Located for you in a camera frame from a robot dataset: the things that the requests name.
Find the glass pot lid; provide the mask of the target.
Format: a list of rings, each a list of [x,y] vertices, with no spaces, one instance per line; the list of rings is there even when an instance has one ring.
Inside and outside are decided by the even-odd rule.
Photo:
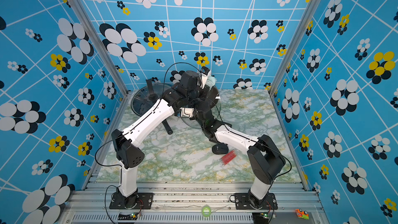
[[[138,116],[142,116],[151,109],[163,92],[172,87],[169,84],[160,83],[156,79],[147,79],[146,84],[131,99],[131,109]]]
[[[212,109],[216,107],[219,102],[219,91],[216,86],[209,88],[205,86],[203,93],[188,102],[185,107],[182,107],[176,114],[182,119],[195,120],[202,129],[217,129],[222,125],[218,120]]]

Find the light green microfiber cloth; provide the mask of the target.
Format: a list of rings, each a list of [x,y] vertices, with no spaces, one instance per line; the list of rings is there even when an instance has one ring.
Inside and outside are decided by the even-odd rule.
[[[208,76],[208,79],[206,81],[206,85],[209,88],[212,88],[212,87],[215,86],[216,82],[217,82],[217,79],[214,76]]]

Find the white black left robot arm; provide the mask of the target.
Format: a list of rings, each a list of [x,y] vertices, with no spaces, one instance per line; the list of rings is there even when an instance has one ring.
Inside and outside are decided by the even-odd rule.
[[[193,119],[194,110],[189,104],[210,90],[206,85],[210,76],[211,71],[207,67],[198,73],[184,72],[180,82],[162,93],[154,106],[136,122],[122,131],[116,129],[112,132],[114,149],[121,166],[115,202],[119,202],[122,207],[132,209],[138,202],[137,169],[145,157],[140,149],[143,140],[172,115]]]

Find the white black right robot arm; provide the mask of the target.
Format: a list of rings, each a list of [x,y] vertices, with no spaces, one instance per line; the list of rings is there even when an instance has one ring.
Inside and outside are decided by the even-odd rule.
[[[286,157],[281,154],[268,135],[249,136],[214,117],[210,100],[194,99],[192,104],[193,118],[200,124],[203,133],[211,142],[235,148],[247,155],[255,175],[248,192],[248,201],[252,207],[260,208],[274,180],[286,165]]]

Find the black computer mouse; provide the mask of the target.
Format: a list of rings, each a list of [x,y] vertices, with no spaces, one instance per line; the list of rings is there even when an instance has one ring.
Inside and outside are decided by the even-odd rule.
[[[215,155],[225,155],[229,153],[229,148],[226,144],[216,144],[212,147],[212,152]]]

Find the red items in bag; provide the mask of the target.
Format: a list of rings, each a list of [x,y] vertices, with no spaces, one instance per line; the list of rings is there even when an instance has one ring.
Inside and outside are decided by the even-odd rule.
[[[220,158],[220,162],[222,166],[225,166],[235,158],[236,158],[236,152],[234,150],[231,150],[230,152],[228,152],[227,154],[225,154],[223,157]]]

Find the green tape roll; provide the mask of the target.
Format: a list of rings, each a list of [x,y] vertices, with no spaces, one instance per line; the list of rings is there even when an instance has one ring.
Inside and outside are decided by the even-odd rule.
[[[202,207],[201,213],[204,218],[209,218],[212,214],[212,210],[211,210],[210,206],[205,205]]]

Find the right green circuit board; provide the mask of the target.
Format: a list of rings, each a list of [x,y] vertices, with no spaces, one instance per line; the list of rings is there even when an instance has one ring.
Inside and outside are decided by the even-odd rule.
[[[267,213],[253,213],[252,219],[254,224],[269,224],[270,215]]]

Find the green circuit board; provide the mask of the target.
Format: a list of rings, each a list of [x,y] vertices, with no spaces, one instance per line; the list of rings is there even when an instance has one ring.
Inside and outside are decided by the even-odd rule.
[[[270,215],[267,213],[253,213],[252,219],[254,224],[269,224]]]
[[[136,221],[140,216],[140,213],[120,213],[118,221]]]

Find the left green circuit board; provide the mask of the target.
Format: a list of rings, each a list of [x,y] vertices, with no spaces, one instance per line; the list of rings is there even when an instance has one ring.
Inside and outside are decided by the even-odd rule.
[[[140,213],[120,213],[118,221],[136,221],[140,216]]]

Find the orange toy car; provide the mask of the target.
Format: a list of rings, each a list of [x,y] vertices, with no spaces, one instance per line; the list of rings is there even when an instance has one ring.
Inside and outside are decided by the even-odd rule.
[[[298,218],[300,219],[306,219],[309,220],[309,213],[308,211],[302,210],[302,209],[296,209],[295,213],[297,215]]]

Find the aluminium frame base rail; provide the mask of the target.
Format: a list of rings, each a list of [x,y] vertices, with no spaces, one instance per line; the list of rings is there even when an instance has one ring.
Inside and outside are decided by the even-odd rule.
[[[249,183],[221,182],[146,182],[139,183],[139,193],[153,193],[151,209],[110,209],[113,181],[92,179],[83,191],[72,194],[60,217],[62,224],[253,224],[253,213],[270,215],[269,224],[326,224],[324,208],[314,191],[301,183],[275,183],[278,209],[237,210],[235,193],[248,193]],[[212,210],[204,218],[201,210],[208,205]],[[308,211],[309,220],[297,217],[295,210]],[[120,213],[140,213],[136,221],[118,221]]]

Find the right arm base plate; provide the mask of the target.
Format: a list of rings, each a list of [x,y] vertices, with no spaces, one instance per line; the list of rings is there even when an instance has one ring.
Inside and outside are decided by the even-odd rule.
[[[249,193],[235,193],[234,197],[237,210],[255,209],[271,211],[278,209],[278,204],[273,193],[268,193],[262,200],[257,199]]]

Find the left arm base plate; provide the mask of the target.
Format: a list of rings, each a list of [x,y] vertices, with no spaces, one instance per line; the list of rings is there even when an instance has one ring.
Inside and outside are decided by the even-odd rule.
[[[112,194],[109,204],[110,209],[151,209],[153,193],[136,193],[129,197],[123,196],[120,192]]]

